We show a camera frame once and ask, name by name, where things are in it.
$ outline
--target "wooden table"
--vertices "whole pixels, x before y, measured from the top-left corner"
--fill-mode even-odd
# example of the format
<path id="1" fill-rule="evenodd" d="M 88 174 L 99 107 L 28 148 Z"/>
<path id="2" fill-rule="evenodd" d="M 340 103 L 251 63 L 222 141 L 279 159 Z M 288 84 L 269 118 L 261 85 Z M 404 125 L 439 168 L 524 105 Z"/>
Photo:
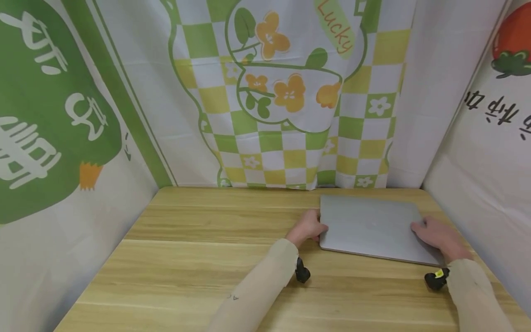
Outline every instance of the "wooden table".
<path id="1" fill-rule="evenodd" d="M 119 244 L 57 332 L 200 332 L 223 299 L 322 194 L 413 201 L 448 221 L 412 189 L 250 190 L 164 188 Z M 320 250 L 305 243 L 312 277 L 281 292 L 259 331 L 457 331 L 447 291 L 426 289 L 433 268 Z M 518 331 L 527 316 L 493 282 Z"/>

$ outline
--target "checkered pattern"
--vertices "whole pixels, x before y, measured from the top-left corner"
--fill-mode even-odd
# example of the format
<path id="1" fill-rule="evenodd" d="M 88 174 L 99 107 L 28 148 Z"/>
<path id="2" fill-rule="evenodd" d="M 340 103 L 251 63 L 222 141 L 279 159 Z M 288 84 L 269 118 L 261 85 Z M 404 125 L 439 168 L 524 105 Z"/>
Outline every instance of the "checkered pattern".
<path id="1" fill-rule="evenodd" d="M 265 124 L 242 110 L 236 92 L 241 69 L 225 42 L 225 20 L 235 3 L 177 0 L 173 19 L 175 67 L 198 104 L 200 131 L 222 167 L 219 185 L 385 187 L 414 1 L 411 17 L 394 15 L 393 7 L 404 12 L 403 2 L 357 1 L 366 55 L 343 84 L 331 127 L 321 133 L 301 132 L 289 122 Z"/>

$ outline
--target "fabric backdrop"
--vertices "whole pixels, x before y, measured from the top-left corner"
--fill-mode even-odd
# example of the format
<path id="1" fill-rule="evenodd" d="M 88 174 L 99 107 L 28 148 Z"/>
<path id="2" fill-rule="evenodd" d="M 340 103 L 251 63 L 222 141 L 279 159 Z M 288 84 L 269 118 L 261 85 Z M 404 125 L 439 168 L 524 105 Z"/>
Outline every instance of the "fabric backdrop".
<path id="1" fill-rule="evenodd" d="M 429 164 L 415 90 L 446 131 L 484 1 L 0 0 L 0 329 L 52 330 L 163 186 L 382 188 L 422 141 Z"/>
<path id="2" fill-rule="evenodd" d="M 425 188 L 531 316 L 531 3 L 488 44 Z"/>

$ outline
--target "beige sleeve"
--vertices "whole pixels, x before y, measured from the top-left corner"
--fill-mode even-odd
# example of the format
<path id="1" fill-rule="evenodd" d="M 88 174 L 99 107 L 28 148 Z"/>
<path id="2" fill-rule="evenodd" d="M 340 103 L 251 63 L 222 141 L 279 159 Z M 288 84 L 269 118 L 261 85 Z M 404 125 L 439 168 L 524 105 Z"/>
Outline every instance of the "beige sleeve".
<path id="1" fill-rule="evenodd" d="M 514 331 L 478 263 L 459 259 L 448 268 L 448 288 L 457 307 L 461 332 Z"/>
<path id="2" fill-rule="evenodd" d="M 254 332 L 288 284 L 297 265 L 297 247 L 278 240 L 267 256 L 236 286 L 210 322 L 207 332 Z"/>

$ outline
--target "silver laptop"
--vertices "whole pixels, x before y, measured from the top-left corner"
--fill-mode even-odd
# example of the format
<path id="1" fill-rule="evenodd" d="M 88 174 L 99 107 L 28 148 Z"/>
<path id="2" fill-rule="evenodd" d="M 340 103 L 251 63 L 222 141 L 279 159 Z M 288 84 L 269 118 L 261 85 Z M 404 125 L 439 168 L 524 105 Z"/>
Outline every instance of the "silver laptop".
<path id="1" fill-rule="evenodd" d="M 422 222 L 410 202 L 350 196 L 321 196 L 321 222 L 329 230 L 321 248 L 365 256 L 441 266 L 442 254 L 417 238 L 409 227 Z"/>

